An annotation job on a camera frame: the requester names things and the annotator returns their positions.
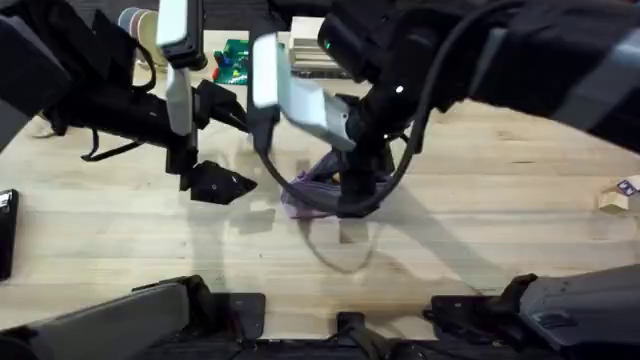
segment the black bracket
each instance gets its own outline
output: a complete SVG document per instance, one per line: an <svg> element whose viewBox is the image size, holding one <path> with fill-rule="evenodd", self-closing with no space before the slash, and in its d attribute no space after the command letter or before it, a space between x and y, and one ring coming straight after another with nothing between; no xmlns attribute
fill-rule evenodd
<svg viewBox="0 0 640 360"><path fill-rule="evenodd" d="M544 342L520 320L520 298L533 274L514 278L500 296L434 296L423 311L436 336L449 335L475 345L503 343L516 350Z"/></svg>
<svg viewBox="0 0 640 360"><path fill-rule="evenodd" d="M187 288L190 320L183 333L218 335L237 341L256 340L264 331L266 297L259 293L211 293L198 275L161 281L133 289L147 289L167 283Z"/></svg>

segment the purple fabric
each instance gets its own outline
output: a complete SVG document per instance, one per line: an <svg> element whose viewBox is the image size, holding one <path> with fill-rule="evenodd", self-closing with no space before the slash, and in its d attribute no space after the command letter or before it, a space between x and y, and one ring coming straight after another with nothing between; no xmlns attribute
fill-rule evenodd
<svg viewBox="0 0 640 360"><path fill-rule="evenodd" d="M340 185L331 183L331 178L338 171L337 155L334 152L330 152L323 156L311 170L300 172L289 184L313 198L320 198L325 201L328 199L337 205L340 199ZM385 184L386 181L378 183L378 190L384 187ZM280 201L284 206L285 212L292 219L315 219L335 215L305 205L284 191L284 189L280 195Z"/></svg>

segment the cable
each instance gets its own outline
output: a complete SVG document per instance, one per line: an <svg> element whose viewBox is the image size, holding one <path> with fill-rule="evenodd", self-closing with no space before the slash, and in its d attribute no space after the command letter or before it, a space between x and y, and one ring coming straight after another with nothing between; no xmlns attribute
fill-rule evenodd
<svg viewBox="0 0 640 360"><path fill-rule="evenodd" d="M414 124L411 129L411 136L409 137L409 143L405 148L404 153L402 154L402 158L400 159L400 163L396 172L393 174L387 185L376 192L375 195L371 196L367 200L356 204L349 204L345 206L335 206L332 203L328 203L322 200L317 200L309 197L303 191L296 189L291 186L278 172L278 170L269 159L269 155L265 152L259 152L258 156L264 163L267 171L271 176L283 187L285 191L287 191L291 196L296 198L297 200L303 202L305 205L315 208L316 210L333 213L333 214L360 214L363 212L369 211L371 208L377 206L382 202L389 194L398 186L400 180L406 173L409 165L411 164L411 160L413 158L415 150L420 145L421 137L424 134L424 130L426 129L427 123L429 121L429 112L431 111L431 97L432 92L436 86L438 76L444 66L445 60L447 60L447 56L452 51L456 42L465 34L465 32L478 20L493 15L496 12L505 11L517 6L521 6L524 4L524 0L504 0L497 1L491 3L487 6L484 6L477 11L473 12L471 15L464 18L456 27L451 31L449 36L445 39L440 50L436 54L436 57L433 61L433 65L427 74L427 78L425 81L425 87L422 91L422 95L420 98L420 103L418 105L417 112L414 116Z"/></svg>

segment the green object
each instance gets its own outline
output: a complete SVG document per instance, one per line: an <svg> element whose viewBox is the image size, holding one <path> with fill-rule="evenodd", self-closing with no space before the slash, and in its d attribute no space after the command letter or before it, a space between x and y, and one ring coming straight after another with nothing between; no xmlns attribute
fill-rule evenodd
<svg viewBox="0 0 640 360"><path fill-rule="evenodd" d="M218 84L246 85L249 64L249 42L247 40L227 40L223 51L213 56L220 70L214 82Z"/></svg>

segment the wooden table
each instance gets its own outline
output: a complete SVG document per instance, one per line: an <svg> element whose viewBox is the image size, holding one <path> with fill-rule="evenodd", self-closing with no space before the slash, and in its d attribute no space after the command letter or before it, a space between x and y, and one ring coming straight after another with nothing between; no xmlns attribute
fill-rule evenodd
<svg viewBox="0 0 640 360"><path fill-rule="evenodd" d="M246 37L208 33L207 55L227 38ZM194 83L210 77L210 64ZM322 83L331 91L367 89ZM244 87L230 88L245 101ZM0 156L0 189L23 194L14 276L0 287L0 327L195 273L214 291L265 293L267 337L327 335L344 310L367 313L386 334L429 336L419 314L432 295L497 294L517 274L567 275L639 259L637 218L594 209L613 178L640 173L638 156L479 104L433 116L424 154L372 216L310 224L287 218L280 188L246 135L221 124L201 134L201 159L259 183L227 207L179 193L161 149L88 164L80 155L90 148L89 131L34 139L36 126ZM124 141L103 136L102 143ZM292 178L327 150L282 122L272 156Z"/></svg>

